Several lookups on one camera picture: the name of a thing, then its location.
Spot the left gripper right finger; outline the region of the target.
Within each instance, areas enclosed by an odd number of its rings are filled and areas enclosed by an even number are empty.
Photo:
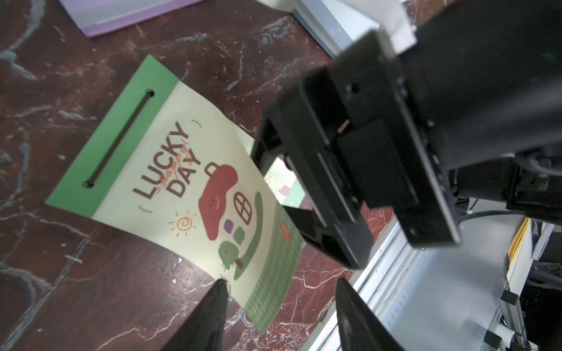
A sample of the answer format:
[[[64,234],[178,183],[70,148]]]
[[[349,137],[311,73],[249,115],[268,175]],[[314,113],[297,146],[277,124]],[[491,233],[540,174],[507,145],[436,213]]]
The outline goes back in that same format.
[[[404,351],[344,278],[337,281],[335,302],[342,350]]]

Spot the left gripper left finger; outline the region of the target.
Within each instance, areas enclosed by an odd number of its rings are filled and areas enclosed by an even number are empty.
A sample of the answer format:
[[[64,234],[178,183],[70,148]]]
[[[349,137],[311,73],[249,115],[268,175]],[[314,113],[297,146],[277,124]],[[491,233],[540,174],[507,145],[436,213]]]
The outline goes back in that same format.
[[[162,351],[221,350],[228,297],[227,282],[218,279]]]

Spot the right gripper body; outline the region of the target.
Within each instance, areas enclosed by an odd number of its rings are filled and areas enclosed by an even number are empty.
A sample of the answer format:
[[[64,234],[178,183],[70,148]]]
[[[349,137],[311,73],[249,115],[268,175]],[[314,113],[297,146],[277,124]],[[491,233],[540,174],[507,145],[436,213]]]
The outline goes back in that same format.
[[[367,265],[373,245],[363,206],[391,207],[413,247],[460,243],[449,191],[408,99],[388,34],[372,30],[263,114],[253,162],[267,173],[284,157],[313,205],[290,218],[308,244],[350,269]]]

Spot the green red lucky memo pad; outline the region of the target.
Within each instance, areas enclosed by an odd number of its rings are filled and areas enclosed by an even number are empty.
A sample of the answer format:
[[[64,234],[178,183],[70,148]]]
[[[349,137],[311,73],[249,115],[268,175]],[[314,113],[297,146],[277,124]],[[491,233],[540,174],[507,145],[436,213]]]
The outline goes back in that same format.
[[[148,56],[47,203],[151,241],[224,279],[264,334],[304,241],[236,129]]]

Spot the purple flower lucky day pad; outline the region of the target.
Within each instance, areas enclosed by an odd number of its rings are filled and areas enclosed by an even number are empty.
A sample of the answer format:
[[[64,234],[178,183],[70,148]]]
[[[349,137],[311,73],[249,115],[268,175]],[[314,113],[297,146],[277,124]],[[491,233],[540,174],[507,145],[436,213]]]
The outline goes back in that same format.
[[[201,0],[61,0],[86,37],[97,37],[133,26]]]

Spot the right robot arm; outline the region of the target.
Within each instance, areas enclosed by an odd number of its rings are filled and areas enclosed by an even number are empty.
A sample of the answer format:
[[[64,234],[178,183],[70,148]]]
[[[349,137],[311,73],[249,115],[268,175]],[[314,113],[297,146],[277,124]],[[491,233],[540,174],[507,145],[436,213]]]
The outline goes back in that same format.
[[[416,248],[460,243],[458,197],[561,223],[561,3],[455,1],[395,49],[373,29],[264,112],[251,157],[277,156],[312,200],[289,214],[351,269],[389,206]]]

